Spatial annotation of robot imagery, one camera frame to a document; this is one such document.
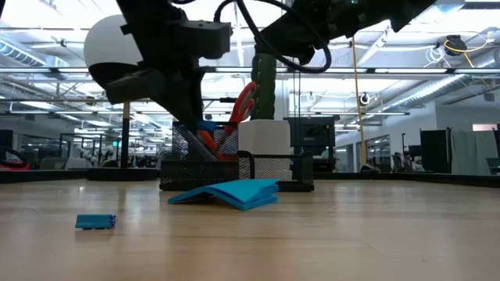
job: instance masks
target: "white robot head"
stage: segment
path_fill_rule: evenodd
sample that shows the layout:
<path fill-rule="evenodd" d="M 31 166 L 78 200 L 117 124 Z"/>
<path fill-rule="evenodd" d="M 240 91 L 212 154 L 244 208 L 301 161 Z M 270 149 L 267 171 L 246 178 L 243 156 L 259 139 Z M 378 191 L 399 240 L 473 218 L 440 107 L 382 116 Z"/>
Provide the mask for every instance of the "white robot head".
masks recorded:
<path fill-rule="evenodd" d="M 99 20 L 88 32 L 84 44 L 85 63 L 101 87 L 138 69 L 141 53 L 131 34 L 123 35 L 123 15 Z"/>

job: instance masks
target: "scissors handle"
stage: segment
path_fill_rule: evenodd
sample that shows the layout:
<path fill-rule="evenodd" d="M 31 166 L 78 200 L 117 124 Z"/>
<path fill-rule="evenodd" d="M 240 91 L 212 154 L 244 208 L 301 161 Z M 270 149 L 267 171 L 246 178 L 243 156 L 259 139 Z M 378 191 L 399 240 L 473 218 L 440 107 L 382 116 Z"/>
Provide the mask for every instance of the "scissors handle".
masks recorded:
<path fill-rule="evenodd" d="M 231 113 L 229 122 L 241 123 L 241 121 L 246 119 L 245 116 L 247 116 L 248 118 L 248 116 L 252 114 L 253 107 L 255 106 L 255 101 L 253 101 L 253 103 L 251 101 L 253 100 L 252 98 L 255 94 L 256 89 L 256 82 L 248 83 L 248 85 L 243 89 L 240 96 L 234 103 L 233 112 Z"/>

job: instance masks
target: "yellow pole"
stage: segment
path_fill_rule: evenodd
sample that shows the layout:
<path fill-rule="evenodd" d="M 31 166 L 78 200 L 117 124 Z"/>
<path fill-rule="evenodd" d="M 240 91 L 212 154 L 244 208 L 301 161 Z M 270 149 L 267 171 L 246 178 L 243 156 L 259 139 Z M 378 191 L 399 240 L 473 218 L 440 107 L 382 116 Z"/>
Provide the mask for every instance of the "yellow pole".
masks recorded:
<path fill-rule="evenodd" d="M 358 89 L 358 59 L 356 58 L 356 41 L 354 39 L 354 35 L 352 36 L 352 59 L 354 60 L 354 81 L 356 85 L 356 101 L 358 103 L 358 119 L 359 119 L 359 128 L 361 130 L 361 165 L 366 164 L 366 144 L 365 144 L 365 134 L 363 132 L 363 119 L 361 115 L 361 101 L 359 100 L 359 89 Z"/>

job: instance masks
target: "green cactus plant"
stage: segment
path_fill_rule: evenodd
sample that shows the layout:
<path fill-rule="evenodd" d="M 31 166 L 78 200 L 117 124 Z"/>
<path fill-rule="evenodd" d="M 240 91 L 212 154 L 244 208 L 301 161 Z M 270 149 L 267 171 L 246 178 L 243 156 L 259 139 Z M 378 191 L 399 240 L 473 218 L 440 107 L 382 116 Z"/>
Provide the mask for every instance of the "green cactus plant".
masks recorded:
<path fill-rule="evenodd" d="M 252 60 L 252 81 L 257 83 L 254 119 L 274 119 L 274 89 L 276 87 L 276 57 L 256 53 Z"/>

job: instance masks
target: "black cable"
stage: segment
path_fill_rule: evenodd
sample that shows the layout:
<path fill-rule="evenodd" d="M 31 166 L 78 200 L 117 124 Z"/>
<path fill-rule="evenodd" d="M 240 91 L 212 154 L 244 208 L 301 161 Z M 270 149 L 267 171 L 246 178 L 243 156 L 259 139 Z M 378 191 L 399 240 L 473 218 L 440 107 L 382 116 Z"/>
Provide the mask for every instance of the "black cable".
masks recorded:
<path fill-rule="evenodd" d="M 300 100 L 301 100 L 301 94 L 302 94 L 302 89 L 301 89 L 301 74 L 298 73 L 298 129 L 301 130 L 302 129 L 302 121 L 301 121 L 301 106 L 300 106 Z M 300 146 L 301 148 L 301 153 L 304 151 L 302 149 L 302 142 L 301 142 L 302 138 L 301 138 L 301 134 L 298 135 L 298 145 Z"/>
<path fill-rule="evenodd" d="M 300 133 L 298 132 L 298 130 L 300 130 L 300 128 L 297 127 L 297 105 L 295 104 L 295 100 L 296 100 L 296 97 L 295 97 L 295 71 L 294 71 L 292 79 L 294 81 L 294 144 L 295 144 L 294 145 L 294 154 L 295 154 L 295 147 L 298 146 L 298 139 L 300 138 L 300 136 L 299 136 Z"/>
<path fill-rule="evenodd" d="M 267 42 L 266 39 L 264 39 L 264 37 L 260 34 L 259 28 L 255 25 L 255 23 L 252 19 L 252 16 L 250 16 L 250 13 L 248 12 L 247 7 L 246 7 L 245 3 L 243 2 L 243 0 L 225 0 L 224 2 L 222 2 L 216 10 L 213 21 L 220 22 L 220 14 L 222 13 L 222 10 L 224 9 L 224 7 L 232 2 L 236 2 L 238 8 L 241 11 L 243 18 L 245 19 L 245 21 L 248 24 L 248 28 L 250 28 L 253 35 L 255 36 L 256 43 L 261 44 L 269 53 L 276 56 L 277 60 L 279 60 L 280 62 L 282 62 L 286 66 L 291 67 L 292 69 L 301 71 L 303 73 L 323 73 L 327 69 L 330 68 L 330 66 L 331 66 L 331 53 L 330 53 L 330 49 L 328 48 L 328 43 L 327 43 L 327 41 L 322 39 L 321 35 L 316 31 L 313 24 L 310 23 L 307 18 L 305 18 L 300 12 L 295 11 L 291 7 L 285 5 L 284 3 L 279 2 L 277 0 L 256 0 L 256 1 L 265 2 L 267 4 L 271 4 L 271 5 L 275 5 L 276 7 L 280 7 L 282 9 L 284 9 L 285 11 L 289 12 L 291 15 L 295 16 L 297 19 L 299 19 L 311 31 L 312 35 L 314 35 L 319 40 L 321 48 L 324 50 L 325 56 L 327 59 L 325 62 L 325 65 L 322 67 L 319 67 L 319 68 L 318 67 L 300 66 L 299 64 L 296 64 L 296 63 L 292 62 L 291 60 L 286 59 L 285 57 L 280 55 L 277 52 L 277 50 L 275 48 L 273 48 L 273 46 L 271 46 L 269 44 L 269 42 Z"/>
<path fill-rule="evenodd" d="M 181 1 L 181 0 L 172 0 L 172 3 L 173 4 L 178 4 L 178 5 L 185 5 L 185 4 L 192 3 L 194 1 L 196 1 L 196 0 L 183 0 L 183 1 Z"/>

